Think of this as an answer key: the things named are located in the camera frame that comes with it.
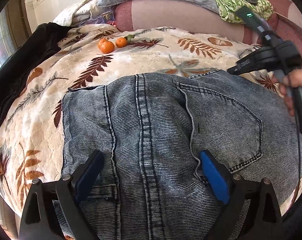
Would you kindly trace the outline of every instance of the brown leaf print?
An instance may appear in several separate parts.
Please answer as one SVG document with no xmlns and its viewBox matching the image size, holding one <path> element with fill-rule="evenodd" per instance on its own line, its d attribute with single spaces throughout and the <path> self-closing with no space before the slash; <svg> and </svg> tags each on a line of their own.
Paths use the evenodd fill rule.
<svg viewBox="0 0 302 240">
<path fill-rule="evenodd" d="M 96 35 L 96 36 L 93 38 L 93 41 L 98 40 L 98 39 L 100 39 L 100 38 L 102 38 L 102 37 L 110 36 L 110 35 L 112 35 L 113 33 L 114 33 L 114 30 L 105 30 L 105 31 L 101 31 L 98 35 Z"/>
<path fill-rule="evenodd" d="M 218 46 L 227 46 L 227 47 L 233 46 L 233 44 L 229 41 L 220 40 L 220 39 L 214 38 L 214 37 L 208 38 L 208 41 L 211 42 L 212 44 L 218 45 Z"/>
<path fill-rule="evenodd" d="M 55 110 L 53 112 L 53 114 L 55 114 L 55 116 L 54 116 L 54 125 L 55 125 L 56 128 L 59 126 L 59 123 L 60 123 L 61 112 L 62 112 L 62 100 L 60 100 L 57 103 L 57 107 L 55 108 Z"/>
<path fill-rule="evenodd" d="M 271 78 L 269 77 L 269 75 L 265 75 L 265 76 L 261 76 L 260 75 L 260 79 L 258 78 L 254 78 L 258 83 L 260 83 L 261 85 L 264 85 L 265 88 L 272 90 L 273 92 L 276 93 L 276 87 L 275 87 L 275 83 L 273 83 L 271 81 Z"/>
<path fill-rule="evenodd" d="M 170 69 L 168 71 L 166 71 L 166 74 L 175 74 L 178 70 L 177 69 Z"/>
<path fill-rule="evenodd" d="M 182 47 L 184 44 L 186 44 L 184 47 L 184 50 L 188 49 L 189 46 L 191 46 L 190 47 L 191 53 L 193 53 L 195 51 L 195 53 L 199 56 L 200 52 L 201 52 L 203 56 L 206 57 L 206 55 L 208 55 L 212 59 L 213 59 L 212 54 L 216 55 L 217 53 L 222 52 L 221 49 L 217 49 L 217 48 L 207 45 L 201 41 L 197 41 L 197 40 L 190 39 L 190 38 L 179 39 L 178 44 L 180 44 L 180 47 Z"/>
<path fill-rule="evenodd" d="M 41 162 L 41 160 L 38 160 L 34 157 L 39 152 L 40 151 L 38 151 L 38 150 L 28 150 L 25 153 L 25 156 L 24 156 L 24 159 L 23 159 L 21 165 L 19 166 L 19 168 L 16 171 L 15 179 L 19 178 L 17 181 L 17 192 L 16 193 L 20 197 L 21 208 L 23 207 L 24 196 L 27 196 L 28 191 L 31 187 L 31 184 L 27 183 L 26 181 L 44 176 L 43 173 L 41 173 L 40 171 L 36 171 L 36 170 L 30 170 L 28 172 L 25 172 L 26 168 L 33 167 L 36 164 Z"/>
<path fill-rule="evenodd" d="M 0 181 L 1 183 L 3 183 L 3 179 L 5 180 L 6 182 L 6 185 L 7 185 L 7 188 L 9 190 L 9 193 L 11 193 L 10 191 L 10 188 L 9 188 L 9 185 L 7 183 L 7 180 L 6 180 L 6 177 L 5 177 L 5 174 L 6 174 L 6 168 L 7 168 L 7 163 L 9 161 L 9 156 L 8 155 L 5 155 L 3 157 L 3 153 L 0 153 Z"/>
<path fill-rule="evenodd" d="M 63 45 L 64 48 L 74 45 L 75 43 L 79 42 L 80 40 L 84 39 L 88 33 L 82 33 L 75 36 L 73 39 L 69 40 L 67 43 Z"/>
<path fill-rule="evenodd" d="M 104 71 L 104 68 L 102 67 L 107 67 L 107 63 L 111 62 L 111 60 L 113 59 L 112 56 L 113 54 L 109 54 L 106 56 L 99 56 L 93 58 L 90 64 L 88 65 L 87 69 L 81 73 L 80 77 L 73 82 L 74 84 L 70 88 L 78 89 L 80 87 L 86 87 L 86 82 L 93 81 L 92 76 L 98 76 L 97 71 Z M 55 114 L 54 125 L 56 128 L 59 126 L 61 113 L 62 113 L 62 100 L 58 102 L 58 105 L 53 112 L 53 114 Z"/>
<path fill-rule="evenodd" d="M 187 61 L 184 61 L 182 62 L 183 66 L 196 66 L 198 65 L 199 61 L 197 59 L 191 59 L 191 60 L 187 60 Z"/>
<path fill-rule="evenodd" d="M 26 81 L 26 86 L 25 86 L 25 88 L 22 90 L 22 92 L 20 93 L 19 96 L 23 95 L 23 94 L 26 92 L 27 88 L 28 88 L 28 84 L 29 84 L 33 79 L 35 79 L 36 77 L 41 76 L 42 73 L 43 73 L 43 69 L 40 68 L 40 67 L 36 67 L 35 69 L 33 69 L 33 70 L 31 71 L 29 77 L 28 77 L 28 80 Z"/>
<path fill-rule="evenodd" d="M 29 172 L 25 173 L 25 179 L 30 179 L 30 180 L 37 179 L 37 178 L 43 177 L 43 176 L 44 176 L 44 174 L 39 171 L 29 171 Z"/>
<path fill-rule="evenodd" d="M 35 154 L 37 154 L 37 153 L 39 153 L 39 152 L 40 152 L 40 151 L 38 151 L 38 150 L 28 150 L 28 151 L 26 152 L 25 156 L 26 156 L 26 157 L 32 156 L 32 155 L 35 155 Z"/>
<path fill-rule="evenodd" d="M 153 47 L 154 45 L 160 45 L 160 46 L 168 48 L 168 46 L 158 44 L 160 41 L 161 41 L 160 39 L 150 40 L 150 41 L 142 40 L 142 41 L 130 42 L 127 46 L 129 46 L 131 48 L 149 49 L 149 48 Z"/>
<path fill-rule="evenodd" d="M 32 167 L 38 163 L 40 163 L 41 161 L 38 159 L 28 159 L 25 163 L 25 167 Z"/>
</svg>

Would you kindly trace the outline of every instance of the leaf pattern blanket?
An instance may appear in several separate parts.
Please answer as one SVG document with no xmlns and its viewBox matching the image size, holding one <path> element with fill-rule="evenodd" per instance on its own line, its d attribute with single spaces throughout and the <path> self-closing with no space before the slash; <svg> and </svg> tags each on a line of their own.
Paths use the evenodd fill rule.
<svg viewBox="0 0 302 240">
<path fill-rule="evenodd" d="M 97 48 L 102 37 L 115 42 L 129 34 L 135 38 L 124 48 L 107 55 Z M 19 216 L 32 179 L 60 179 L 64 144 L 61 99 L 69 88 L 108 84 L 137 73 L 188 77 L 226 70 L 258 48 L 215 34 L 171 27 L 121 33 L 106 24 L 74 28 L 59 46 L 60 52 L 30 73 L 0 128 L 0 194 Z M 278 93 L 278 86 L 263 71 L 243 76 Z M 282 204 L 283 213 L 301 191 L 302 178 L 300 189 Z"/>
</svg>

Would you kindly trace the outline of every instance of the pink fabric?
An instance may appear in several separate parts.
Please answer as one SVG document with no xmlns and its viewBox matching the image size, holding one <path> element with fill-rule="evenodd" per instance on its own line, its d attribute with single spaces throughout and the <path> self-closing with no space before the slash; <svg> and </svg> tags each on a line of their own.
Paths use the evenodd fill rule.
<svg viewBox="0 0 302 240">
<path fill-rule="evenodd" d="M 302 28 L 302 14 L 297 6 L 290 0 L 269 0 L 274 8 L 274 11 L 283 15 L 290 21 Z"/>
<path fill-rule="evenodd" d="M 127 10 L 131 3 L 131 13 Z M 232 24 L 200 6 L 177 0 L 132 0 L 117 6 L 116 26 L 120 31 L 176 27 L 192 33 L 214 33 L 243 41 L 244 25 Z"/>
<path fill-rule="evenodd" d="M 132 23 L 132 1 L 119 4 L 115 8 L 115 23 L 120 32 L 134 31 Z"/>
<path fill-rule="evenodd" d="M 300 35 L 293 27 L 279 20 L 276 34 L 284 40 L 293 41 L 302 56 L 302 35 Z"/>
</svg>

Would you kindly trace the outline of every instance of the blue denim jeans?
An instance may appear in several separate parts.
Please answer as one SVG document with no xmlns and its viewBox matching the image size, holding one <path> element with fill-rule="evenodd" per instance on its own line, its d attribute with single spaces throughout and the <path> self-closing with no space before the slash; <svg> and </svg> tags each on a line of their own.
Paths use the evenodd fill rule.
<svg viewBox="0 0 302 240">
<path fill-rule="evenodd" d="M 280 204 L 298 182 L 296 125 L 283 99 L 225 71 L 127 76 L 69 92 L 62 107 L 62 174 L 93 150 L 104 153 L 81 204 L 101 239 L 203 239 L 223 206 L 201 170 L 203 149 L 245 179 L 269 178 Z M 302 135 L 300 141 L 302 171 Z M 56 212 L 71 234 L 58 206 Z"/>
</svg>

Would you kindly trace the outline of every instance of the hand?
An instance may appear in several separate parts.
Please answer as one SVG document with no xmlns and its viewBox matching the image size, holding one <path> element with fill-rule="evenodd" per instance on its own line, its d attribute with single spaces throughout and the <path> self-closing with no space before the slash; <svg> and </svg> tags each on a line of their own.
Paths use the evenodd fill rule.
<svg viewBox="0 0 302 240">
<path fill-rule="evenodd" d="M 273 76 L 273 83 L 279 83 L 278 79 Z M 284 104 L 287 106 L 289 114 L 291 116 L 295 115 L 295 108 L 292 97 L 287 96 L 287 87 L 291 85 L 291 87 L 302 87 L 302 69 L 295 69 L 291 71 L 287 76 L 285 76 L 282 80 L 282 83 L 279 83 L 279 90 L 282 95 L 284 95 Z"/>
</svg>

